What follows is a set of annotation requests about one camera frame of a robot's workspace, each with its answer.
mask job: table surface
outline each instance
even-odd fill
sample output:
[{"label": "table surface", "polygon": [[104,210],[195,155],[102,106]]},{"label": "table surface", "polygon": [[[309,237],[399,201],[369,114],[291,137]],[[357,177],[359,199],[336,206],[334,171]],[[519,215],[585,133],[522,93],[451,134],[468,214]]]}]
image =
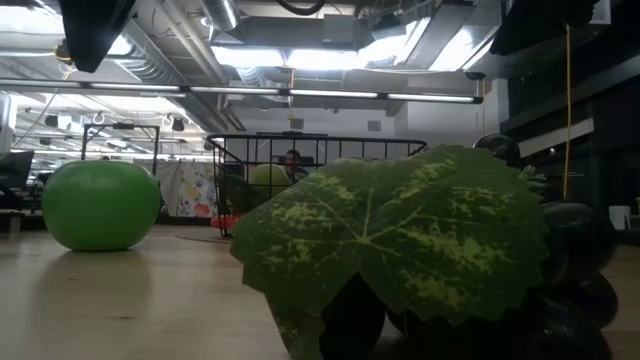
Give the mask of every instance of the table surface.
[{"label": "table surface", "polygon": [[[46,232],[0,237],[2,359],[288,359],[229,245],[175,230],[156,226],[134,251],[112,254],[67,252]],[[605,330],[614,358],[640,359],[640,248],[620,247],[604,273],[620,296]],[[385,327],[372,358],[389,358],[397,337]]]}]

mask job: grape leaf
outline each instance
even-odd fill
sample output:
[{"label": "grape leaf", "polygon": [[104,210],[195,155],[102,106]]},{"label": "grape leaf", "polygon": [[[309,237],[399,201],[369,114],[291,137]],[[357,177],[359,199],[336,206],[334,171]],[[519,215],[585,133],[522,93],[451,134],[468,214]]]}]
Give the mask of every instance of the grape leaf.
[{"label": "grape leaf", "polygon": [[396,313],[497,320],[542,278],[538,197],[483,149],[338,160],[244,216],[231,252],[272,304],[318,316],[356,273]]}]

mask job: computer monitor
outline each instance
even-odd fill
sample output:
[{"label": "computer monitor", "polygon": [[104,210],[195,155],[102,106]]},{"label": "computer monitor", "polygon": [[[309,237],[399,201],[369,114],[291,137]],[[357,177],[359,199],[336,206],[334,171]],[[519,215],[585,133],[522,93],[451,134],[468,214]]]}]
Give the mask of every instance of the computer monitor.
[{"label": "computer monitor", "polygon": [[0,184],[10,189],[24,189],[33,155],[33,151],[0,154]]}]

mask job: light fixture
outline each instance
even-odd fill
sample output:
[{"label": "light fixture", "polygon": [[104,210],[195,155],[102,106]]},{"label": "light fixture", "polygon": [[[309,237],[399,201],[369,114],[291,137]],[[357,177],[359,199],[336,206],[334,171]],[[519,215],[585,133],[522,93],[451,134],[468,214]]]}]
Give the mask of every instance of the light fixture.
[{"label": "light fixture", "polygon": [[284,66],[282,53],[276,49],[241,49],[212,46],[220,64],[234,67]]},{"label": "light fixture", "polygon": [[449,103],[474,103],[476,98],[471,96],[449,96],[449,95],[428,95],[428,94],[389,94],[389,100],[405,101],[431,101]]},{"label": "light fixture", "polygon": [[[11,149],[12,153],[19,153],[23,151],[33,151],[36,154],[41,155],[66,155],[66,156],[77,156],[80,157],[82,155],[81,151],[69,151],[69,150],[31,150],[31,149]],[[122,158],[133,158],[133,159],[143,159],[143,160],[151,160],[153,159],[153,153],[135,153],[135,152],[102,152],[102,151],[86,151],[86,156],[119,156]],[[157,159],[169,159],[173,156],[174,159],[183,159],[183,160],[212,160],[213,154],[158,154]]]},{"label": "light fixture", "polygon": [[140,96],[145,96],[145,97],[186,98],[187,94],[182,94],[182,93],[159,93],[159,92],[142,91],[142,92],[140,92]]},{"label": "light fixture", "polygon": [[46,88],[79,88],[80,84],[71,81],[31,80],[31,79],[0,79],[0,86],[31,86]]},{"label": "light fixture", "polygon": [[107,90],[180,91],[180,87],[175,85],[91,83],[91,87],[94,89]]},{"label": "light fixture", "polygon": [[302,70],[352,70],[365,65],[355,51],[294,50],[287,59],[287,66]]},{"label": "light fixture", "polygon": [[193,92],[212,92],[219,94],[239,95],[278,95],[278,89],[243,88],[243,87],[217,87],[217,86],[192,86]]},{"label": "light fixture", "polygon": [[292,96],[322,96],[322,97],[348,97],[348,98],[366,98],[375,99],[378,93],[364,91],[334,91],[334,90],[302,90],[291,89],[289,94]]},{"label": "light fixture", "polygon": [[473,65],[475,65],[480,59],[482,59],[491,49],[491,45],[493,45],[493,40],[489,41],[486,45],[480,49],[469,61],[467,61],[464,65],[462,65],[462,70],[467,71],[471,69]]}]

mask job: yellow cable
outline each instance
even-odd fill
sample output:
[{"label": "yellow cable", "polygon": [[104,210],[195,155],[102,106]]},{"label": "yellow cable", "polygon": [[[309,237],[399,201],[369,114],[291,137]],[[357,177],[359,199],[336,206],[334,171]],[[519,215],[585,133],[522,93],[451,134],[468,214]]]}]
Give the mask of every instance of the yellow cable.
[{"label": "yellow cable", "polygon": [[567,145],[564,154],[564,186],[562,196],[567,199],[569,193],[569,151],[571,150],[571,27],[567,25]]}]

